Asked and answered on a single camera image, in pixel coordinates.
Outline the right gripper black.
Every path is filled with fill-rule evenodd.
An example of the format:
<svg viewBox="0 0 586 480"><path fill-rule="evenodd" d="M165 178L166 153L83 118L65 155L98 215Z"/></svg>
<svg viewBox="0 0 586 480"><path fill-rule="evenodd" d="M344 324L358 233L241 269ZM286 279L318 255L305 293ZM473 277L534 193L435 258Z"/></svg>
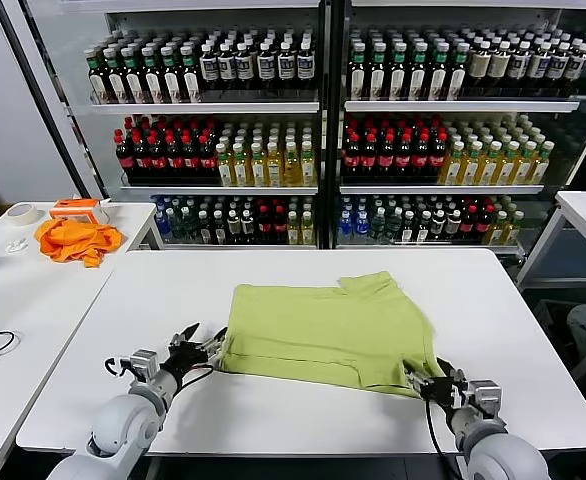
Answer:
<svg viewBox="0 0 586 480"><path fill-rule="evenodd" d="M440 357L437 358L437 364L443 372L443 377L427 379L421 371L404 362L407 384L412 389L420 389L420 395L423 399L434 401L443 409L462 408L466 404L468 387L464 371Z"/></svg>

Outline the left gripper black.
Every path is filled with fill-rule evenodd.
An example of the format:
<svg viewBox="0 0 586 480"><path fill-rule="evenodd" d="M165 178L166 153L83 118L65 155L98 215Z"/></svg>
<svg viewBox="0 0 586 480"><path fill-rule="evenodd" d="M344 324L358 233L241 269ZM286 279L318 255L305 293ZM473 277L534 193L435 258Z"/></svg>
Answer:
<svg viewBox="0 0 586 480"><path fill-rule="evenodd" d="M208 358L214 358L222 350L228 328L222 328L199 345L189 342L199 325L195 323L188 326L181 333L174 334L170 341L169 356L161 364L161 369L175 380L182 380L195 366L206 364Z"/></svg>

